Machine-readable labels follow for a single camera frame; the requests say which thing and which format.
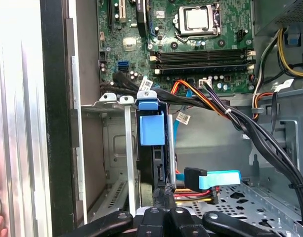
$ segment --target white label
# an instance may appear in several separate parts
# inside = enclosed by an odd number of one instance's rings
[[[176,120],[187,125],[189,123],[191,116],[190,115],[186,115],[182,112],[179,112],[176,116]]]
[[[153,81],[148,80],[146,76],[143,77],[139,90],[150,90],[152,87]]]
[[[156,18],[164,18],[165,11],[156,11]]]
[[[288,79],[288,80],[286,80],[283,84],[278,85],[278,87],[275,89],[274,92],[279,92],[282,89],[291,87],[293,81],[294,81],[294,79]]]
[[[250,140],[250,137],[248,137],[246,134],[242,134],[242,139]]]

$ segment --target cable tie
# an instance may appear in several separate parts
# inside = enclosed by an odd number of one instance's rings
[[[289,184],[290,189],[302,189],[303,184]]]
[[[231,109],[228,109],[228,110],[225,111],[225,114],[227,115],[230,112],[231,112]]]

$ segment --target blue plastic clip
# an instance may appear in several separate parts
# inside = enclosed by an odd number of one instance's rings
[[[140,117],[140,144],[142,146],[165,145],[165,117],[163,112],[161,112],[161,115]]]

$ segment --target perforated metal panel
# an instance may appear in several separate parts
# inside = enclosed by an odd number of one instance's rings
[[[303,0],[298,0],[287,10],[282,17],[275,21],[276,24],[291,24],[303,22]]]

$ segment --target pcie slot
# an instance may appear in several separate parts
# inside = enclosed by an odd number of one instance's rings
[[[119,0],[119,10],[120,10],[120,22],[126,22],[126,2],[125,0]]]
[[[107,0],[107,24],[108,28],[113,28],[113,5],[112,0]]]

